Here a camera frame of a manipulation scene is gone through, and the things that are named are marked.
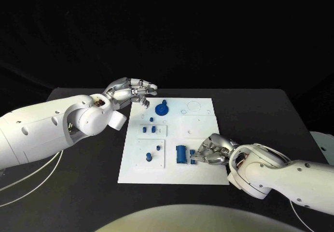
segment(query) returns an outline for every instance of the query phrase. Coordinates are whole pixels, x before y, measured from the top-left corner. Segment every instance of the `blue cylinder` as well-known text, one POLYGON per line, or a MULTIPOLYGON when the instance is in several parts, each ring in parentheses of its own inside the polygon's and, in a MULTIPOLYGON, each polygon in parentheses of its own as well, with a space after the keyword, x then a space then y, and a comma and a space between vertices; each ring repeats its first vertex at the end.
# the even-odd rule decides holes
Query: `blue cylinder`
POLYGON ((145 159, 146 159, 148 162, 151 162, 151 153, 145 154, 145 159))
MULTIPOLYGON (((194 150, 190 150, 190 155, 194 155, 194 150)), ((190 159, 190 164, 195 164, 195 161, 190 159)))
POLYGON ((185 146, 178 145, 175 146, 175 162, 177 163, 187 163, 187 157, 185 157, 185 146))
POLYGON ((155 106, 155 114, 164 116, 168 113, 167 101, 162 100, 162 103, 155 106))

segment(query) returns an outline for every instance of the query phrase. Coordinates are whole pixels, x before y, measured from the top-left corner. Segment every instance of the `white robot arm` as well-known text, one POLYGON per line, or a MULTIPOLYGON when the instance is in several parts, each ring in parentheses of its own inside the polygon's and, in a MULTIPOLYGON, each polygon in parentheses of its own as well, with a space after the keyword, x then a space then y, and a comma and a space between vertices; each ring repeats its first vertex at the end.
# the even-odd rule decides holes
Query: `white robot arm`
POLYGON ((207 164, 227 164, 231 184, 263 199, 279 191, 298 205, 334 215, 334 167, 289 158, 260 144, 239 145, 218 134, 204 140, 190 157, 207 164))
POLYGON ((0 169, 40 160, 102 132, 119 130, 129 102, 148 108, 156 86, 138 79, 113 81, 102 94, 77 95, 23 107, 0 117, 0 169))

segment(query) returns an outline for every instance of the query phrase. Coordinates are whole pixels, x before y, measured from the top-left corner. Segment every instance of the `robotic hand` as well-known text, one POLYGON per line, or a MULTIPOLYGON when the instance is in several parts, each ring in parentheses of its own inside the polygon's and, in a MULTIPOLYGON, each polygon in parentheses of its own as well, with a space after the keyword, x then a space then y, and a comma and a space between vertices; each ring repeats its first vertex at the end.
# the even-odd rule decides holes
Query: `robotic hand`
POLYGON ((126 117, 116 111, 131 102, 149 107, 145 94, 156 86, 139 79, 113 81, 102 94, 77 95, 23 107, 0 117, 0 169, 40 160, 102 132, 119 130, 126 117))
POLYGON ((250 196, 263 199, 279 191, 298 205, 334 215, 334 166, 290 159, 272 148, 239 145, 218 134, 203 141, 191 160, 228 163, 227 180, 250 196))

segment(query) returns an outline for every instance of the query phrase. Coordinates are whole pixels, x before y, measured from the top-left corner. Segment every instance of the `small blue piece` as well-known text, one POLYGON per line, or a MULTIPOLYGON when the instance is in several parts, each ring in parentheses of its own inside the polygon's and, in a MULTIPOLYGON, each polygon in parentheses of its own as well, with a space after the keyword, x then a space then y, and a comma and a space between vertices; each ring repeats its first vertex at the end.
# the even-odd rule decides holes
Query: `small blue piece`
POLYGON ((167 101, 162 100, 162 103, 155 106, 155 114, 164 116, 168 113, 167 101))
POLYGON ((177 163, 187 163, 187 158, 185 158, 185 146, 178 145, 175 146, 175 162, 177 163))
MULTIPOLYGON (((194 150, 190 150, 190 155, 194 155, 194 150)), ((195 161, 190 159, 190 164, 195 164, 195 161)))
POLYGON ((145 154, 145 160, 146 160, 148 162, 151 162, 151 153, 146 153, 146 154, 145 154))

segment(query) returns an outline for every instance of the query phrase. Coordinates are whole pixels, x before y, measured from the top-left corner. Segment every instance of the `table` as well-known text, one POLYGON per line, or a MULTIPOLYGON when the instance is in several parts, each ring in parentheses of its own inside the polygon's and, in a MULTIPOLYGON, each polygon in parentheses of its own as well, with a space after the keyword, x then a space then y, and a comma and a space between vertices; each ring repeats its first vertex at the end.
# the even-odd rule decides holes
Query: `table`
MULTIPOLYGON (((48 99, 100 93, 102 89, 57 88, 48 99)), ((211 98, 220 133, 239 144, 260 143, 292 160, 321 163, 325 158, 286 94, 277 89, 159 89, 156 97, 211 98)), ((129 116, 128 106, 119 112, 129 116)), ((119 217, 169 204, 208 204, 264 215, 306 230, 285 196, 274 190, 259 200, 233 185, 118 184, 126 123, 106 127, 63 152, 59 167, 24 199, 0 208, 1 231, 93 231, 119 217)), ((48 160, 11 167, 0 179, 7 185, 48 160)), ((1 203, 21 196, 44 179, 53 164, 0 193, 1 203)), ((334 230, 332 216, 295 206, 315 231, 334 230)))

